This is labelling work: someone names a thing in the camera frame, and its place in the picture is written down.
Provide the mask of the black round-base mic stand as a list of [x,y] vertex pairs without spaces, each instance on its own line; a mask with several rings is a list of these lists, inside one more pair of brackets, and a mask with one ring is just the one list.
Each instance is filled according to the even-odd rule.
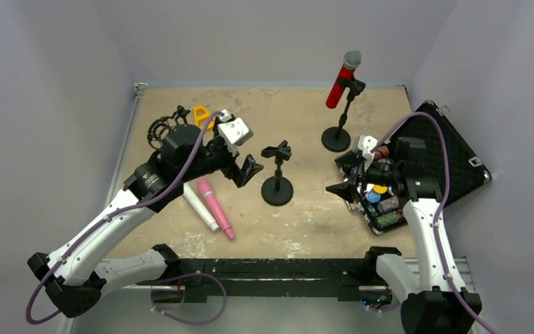
[[347,122],[348,110],[351,103],[364,91],[366,84],[363,81],[353,79],[347,83],[346,88],[349,88],[349,93],[346,97],[347,102],[344,111],[339,117],[338,125],[327,128],[321,136],[323,146],[331,152],[343,152],[348,149],[351,143],[351,137],[343,127]]

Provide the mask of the pink toy microphone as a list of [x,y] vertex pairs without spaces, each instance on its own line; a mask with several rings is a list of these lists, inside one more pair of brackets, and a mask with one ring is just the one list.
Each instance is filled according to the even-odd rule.
[[227,218],[224,209],[222,208],[217,196],[215,195],[210,182],[207,179],[201,177],[197,179],[196,187],[197,190],[200,192],[200,195],[204,198],[219,228],[225,234],[226,238],[228,238],[230,241],[235,240],[236,234],[232,227],[232,224],[229,222],[229,219]]

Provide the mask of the white toy microphone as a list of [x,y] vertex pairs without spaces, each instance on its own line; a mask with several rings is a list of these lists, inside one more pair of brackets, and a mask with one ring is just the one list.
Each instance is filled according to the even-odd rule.
[[210,229],[210,231],[218,231],[219,225],[217,221],[191,188],[190,184],[188,182],[184,183],[183,188],[183,197],[186,199],[187,203],[192,207],[195,213],[202,219],[203,223],[208,227],[208,229]]

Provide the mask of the red glitter microphone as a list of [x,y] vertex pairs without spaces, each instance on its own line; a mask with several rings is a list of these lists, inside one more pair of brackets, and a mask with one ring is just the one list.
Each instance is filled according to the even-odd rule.
[[344,90],[346,89],[347,83],[354,79],[354,72],[361,63],[361,51],[353,49],[344,54],[343,64],[325,102],[327,108],[335,109],[337,107]]

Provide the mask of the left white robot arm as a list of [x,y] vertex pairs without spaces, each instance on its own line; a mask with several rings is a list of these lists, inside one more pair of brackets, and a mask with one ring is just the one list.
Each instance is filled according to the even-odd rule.
[[181,261],[165,244],[124,259],[111,259],[108,254],[136,227],[180,197],[186,182],[219,170],[242,187],[261,171],[262,165],[251,155],[242,166],[236,164],[238,148],[253,135],[242,119],[217,122],[209,142],[204,142],[203,134],[195,125],[174,127],[77,236],[51,253],[29,258],[39,289],[46,292],[57,314],[78,317],[115,290],[180,277]]

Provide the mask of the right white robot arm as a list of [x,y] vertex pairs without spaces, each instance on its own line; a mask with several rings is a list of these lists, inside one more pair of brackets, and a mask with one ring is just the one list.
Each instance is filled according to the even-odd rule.
[[383,279],[400,306],[400,320],[406,333],[468,333],[481,311],[479,294],[470,292],[458,271],[446,236],[439,182],[426,172],[426,144],[412,137],[398,139],[399,156],[387,166],[375,158],[378,140],[359,136],[352,150],[339,161],[359,164],[354,177],[328,186],[327,191],[354,202],[359,183],[389,186],[403,203],[416,248],[418,272],[393,248],[370,249],[371,270]]

